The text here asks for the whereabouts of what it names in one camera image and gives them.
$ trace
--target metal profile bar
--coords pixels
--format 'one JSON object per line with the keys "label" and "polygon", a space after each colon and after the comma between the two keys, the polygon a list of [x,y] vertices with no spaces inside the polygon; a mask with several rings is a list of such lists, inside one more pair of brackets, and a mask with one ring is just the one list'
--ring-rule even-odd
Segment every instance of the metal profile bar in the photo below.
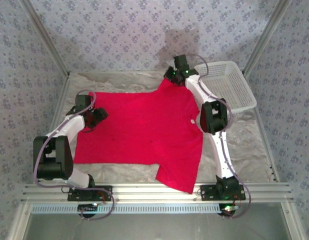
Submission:
{"label": "metal profile bar", "polygon": [[301,223],[296,204],[294,202],[282,202],[281,207],[293,240],[307,240],[307,235]]}
{"label": "metal profile bar", "polygon": [[273,153],[272,153],[271,148],[270,148],[270,144],[269,144],[269,141],[268,141],[268,138],[267,138],[265,127],[264,127],[263,121],[262,121],[260,113],[259,113],[259,109],[256,106],[253,110],[254,110],[254,114],[256,116],[259,131],[261,133],[260,134],[261,139],[262,139],[262,142],[263,142],[264,147],[266,149],[267,159],[269,159],[269,161],[270,161],[269,164],[272,167],[272,172],[273,172],[274,178],[277,182],[280,182],[280,176],[279,176],[279,173],[278,173],[278,170],[277,170],[277,166],[276,166],[276,163],[275,163]]}
{"label": "metal profile bar", "polygon": [[261,33],[256,45],[243,69],[244,77],[248,77],[259,60],[262,52],[268,44],[272,34],[276,30],[280,23],[284,13],[286,12],[291,0],[279,0],[270,16],[268,23],[266,24],[263,32]]}
{"label": "metal profile bar", "polygon": [[42,43],[46,47],[48,53],[51,55],[54,63],[58,67],[59,71],[64,75],[64,77],[68,76],[68,70],[64,61],[60,57],[53,41],[51,40],[43,22],[41,21],[40,17],[38,16],[34,6],[31,4],[29,0],[19,0],[23,10],[28,15],[31,23],[33,24],[35,30],[39,34]]}
{"label": "metal profile bar", "polygon": [[9,232],[7,240],[22,240],[26,232],[30,213],[32,210],[32,204],[22,203],[17,208],[12,227]]}
{"label": "metal profile bar", "polygon": [[[200,185],[200,183],[197,183],[193,193],[188,194],[157,183],[112,184],[113,197],[117,204],[207,203],[201,200],[201,196],[198,193]],[[293,201],[291,188],[288,183],[247,183],[247,186],[254,203],[283,203]],[[62,193],[60,188],[40,188],[27,185],[21,198],[22,202],[28,203],[67,203],[68,194]],[[209,201],[209,203],[230,202]]]}
{"label": "metal profile bar", "polygon": [[65,104],[65,100],[66,100],[66,96],[67,96],[67,92],[69,90],[69,81],[68,81],[68,77],[67,79],[64,81],[63,85],[62,85],[62,89],[58,98],[58,102],[57,102],[57,107],[56,110],[53,114],[53,118],[51,121],[51,125],[49,127],[49,132],[53,131],[59,124],[60,124],[60,117],[61,117],[61,112],[63,110],[64,104]]}

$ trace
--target glass panel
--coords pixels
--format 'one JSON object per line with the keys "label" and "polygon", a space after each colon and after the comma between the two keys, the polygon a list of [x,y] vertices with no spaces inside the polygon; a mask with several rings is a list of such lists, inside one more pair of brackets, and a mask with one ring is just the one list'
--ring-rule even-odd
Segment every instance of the glass panel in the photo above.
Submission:
{"label": "glass panel", "polygon": [[32,214],[24,240],[289,240],[279,203],[254,203],[243,217],[217,214],[113,214],[82,221],[77,214]]}

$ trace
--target black mounting plate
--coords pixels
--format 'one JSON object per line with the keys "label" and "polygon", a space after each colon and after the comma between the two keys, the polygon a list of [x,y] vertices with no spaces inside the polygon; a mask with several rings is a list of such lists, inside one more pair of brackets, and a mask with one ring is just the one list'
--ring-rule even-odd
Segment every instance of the black mounting plate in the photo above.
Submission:
{"label": "black mounting plate", "polygon": [[[109,192],[113,192],[113,187],[110,185],[106,186],[94,186],[94,188],[105,189]],[[78,189],[69,189],[68,193],[69,202],[111,202],[112,199],[109,194],[104,191],[98,190],[78,190]]]}
{"label": "black mounting plate", "polygon": [[237,195],[240,200],[246,200],[244,186],[242,185],[239,185],[236,190],[232,190],[231,194],[227,197],[220,196],[215,184],[201,185],[200,195],[202,201],[238,201],[239,199],[236,198],[235,195]]}

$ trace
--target patterned wallpaper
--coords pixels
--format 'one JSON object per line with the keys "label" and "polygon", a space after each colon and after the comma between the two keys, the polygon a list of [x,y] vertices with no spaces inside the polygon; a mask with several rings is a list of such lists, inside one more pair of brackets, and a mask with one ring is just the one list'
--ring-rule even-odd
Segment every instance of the patterned wallpaper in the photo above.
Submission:
{"label": "patterned wallpaper", "polygon": [[309,237],[309,0],[289,7],[249,77],[282,181]]}
{"label": "patterned wallpaper", "polygon": [[70,72],[154,70],[179,54],[243,69],[278,0],[32,0]]}
{"label": "patterned wallpaper", "polygon": [[32,141],[52,120],[63,76],[17,0],[0,0],[0,240],[20,184],[32,180]]}

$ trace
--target red t-shirt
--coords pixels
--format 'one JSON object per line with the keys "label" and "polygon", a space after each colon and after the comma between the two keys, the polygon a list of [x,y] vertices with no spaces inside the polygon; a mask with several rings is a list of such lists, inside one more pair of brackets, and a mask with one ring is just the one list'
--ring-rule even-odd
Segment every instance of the red t-shirt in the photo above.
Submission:
{"label": "red t-shirt", "polygon": [[188,89],[164,79],[153,92],[97,92],[94,106],[108,117],[95,130],[78,134],[75,164],[159,164],[158,181],[193,192],[203,133]]}

